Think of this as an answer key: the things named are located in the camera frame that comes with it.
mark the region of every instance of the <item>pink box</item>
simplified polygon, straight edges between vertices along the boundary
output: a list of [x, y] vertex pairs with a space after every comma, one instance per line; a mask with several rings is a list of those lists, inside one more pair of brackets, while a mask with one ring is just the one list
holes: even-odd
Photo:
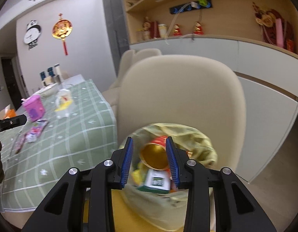
[[22, 102], [23, 107], [29, 114], [32, 122], [42, 118], [45, 114], [45, 108], [40, 99], [40, 95], [33, 95]]

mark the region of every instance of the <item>red tassel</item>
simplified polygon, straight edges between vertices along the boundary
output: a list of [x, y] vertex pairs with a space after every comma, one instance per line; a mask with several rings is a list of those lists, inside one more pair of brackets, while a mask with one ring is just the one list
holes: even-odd
[[68, 55], [67, 47], [66, 47], [66, 43], [65, 43], [65, 40], [64, 39], [63, 39], [63, 47], [64, 47], [65, 55]]

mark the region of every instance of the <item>red figurine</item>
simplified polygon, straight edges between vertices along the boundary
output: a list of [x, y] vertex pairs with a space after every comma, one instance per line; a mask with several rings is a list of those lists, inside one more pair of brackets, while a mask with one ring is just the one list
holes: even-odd
[[197, 21], [194, 24], [193, 34], [195, 34], [195, 35], [203, 35], [204, 34], [201, 24]]
[[179, 24], [175, 24], [174, 30], [173, 30], [174, 36], [182, 36]]

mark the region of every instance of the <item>tablecloth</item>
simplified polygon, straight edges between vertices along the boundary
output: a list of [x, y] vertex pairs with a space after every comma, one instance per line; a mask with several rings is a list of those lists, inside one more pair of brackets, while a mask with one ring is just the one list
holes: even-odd
[[55, 95], [43, 99], [43, 118], [49, 123], [39, 139], [25, 143], [18, 154], [15, 141], [32, 123], [0, 133], [5, 172], [1, 211], [34, 210], [69, 168], [93, 168], [118, 149], [114, 114], [94, 83], [88, 80], [70, 91], [76, 105], [71, 116], [57, 119]]

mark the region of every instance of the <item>screw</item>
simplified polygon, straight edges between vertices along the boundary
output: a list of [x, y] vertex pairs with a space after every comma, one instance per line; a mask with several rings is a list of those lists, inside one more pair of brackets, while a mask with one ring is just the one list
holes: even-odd
[[196, 165], [196, 161], [193, 160], [193, 159], [189, 159], [189, 160], [187, 161], [187, 164], [188, 164], [189, 166], [195, 166], [195, 165]]
[[77, 168], [71, 168], [68, 172], [69, 174], [76, 174], [77, 173]]
[[231, 170], [228, 167], [224, 167], [222, 169], [222, 172], [225, 173], [225, 174], [230, 174], [231, 173]]
[[111, 166], [112, 164], [113, 164], [113, 161], [110, 160], [110, 159], [104, 161], [104, 165], [105, 165], [106, 167], [109, 167], [109, 166]]

